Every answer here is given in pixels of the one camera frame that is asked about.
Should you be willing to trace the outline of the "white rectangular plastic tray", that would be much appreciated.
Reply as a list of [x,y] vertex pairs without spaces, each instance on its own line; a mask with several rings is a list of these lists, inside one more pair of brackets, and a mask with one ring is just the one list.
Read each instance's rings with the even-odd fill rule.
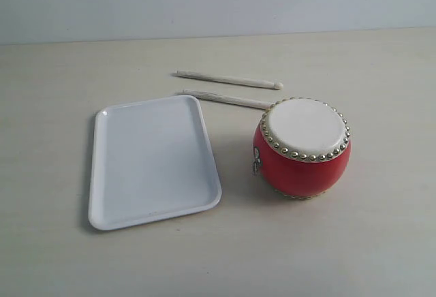
[[89,223],[109,231],[214,208],[221,182],[199,101],[108,106],[95,116]]

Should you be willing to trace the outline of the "wooden drumstick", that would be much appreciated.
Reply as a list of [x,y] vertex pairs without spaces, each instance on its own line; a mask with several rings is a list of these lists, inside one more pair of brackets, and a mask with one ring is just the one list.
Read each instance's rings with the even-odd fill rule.
[[229,104],[234,106],[242,106],[246,108],[254,108],[258,110],[266,110],[273,105],[272,102],[267,102],[267,101],[258,101],[254,99],[234,97],[229,95],[220,95],[220,94],[209,93],[204,91],[192,91],[188,89],[184,89],[181,92],[178,92],[177,95],[189,95],[205,101],[212,101],[212,102]]
[[202,74],[198,72],[176,71],[173,76],[179,78],[188,78],[193,80],[202,80],[208,82],[218,82],[223,84],[233,84],[245,87],[255,87],[261,89],[281,90],[284,85],[281,82],[271,82],[268,80],[256,80],[250,78],[239,78],[234,76],[218,76],[211,74]]

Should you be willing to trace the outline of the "small red drum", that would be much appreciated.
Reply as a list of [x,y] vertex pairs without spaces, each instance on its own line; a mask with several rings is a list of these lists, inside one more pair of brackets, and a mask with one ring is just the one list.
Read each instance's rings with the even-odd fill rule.
[[292,97],[267,105],[253,136],[253,172],[276,191],[306,200],[329,190],[352,151],[346,118],[326,102]]

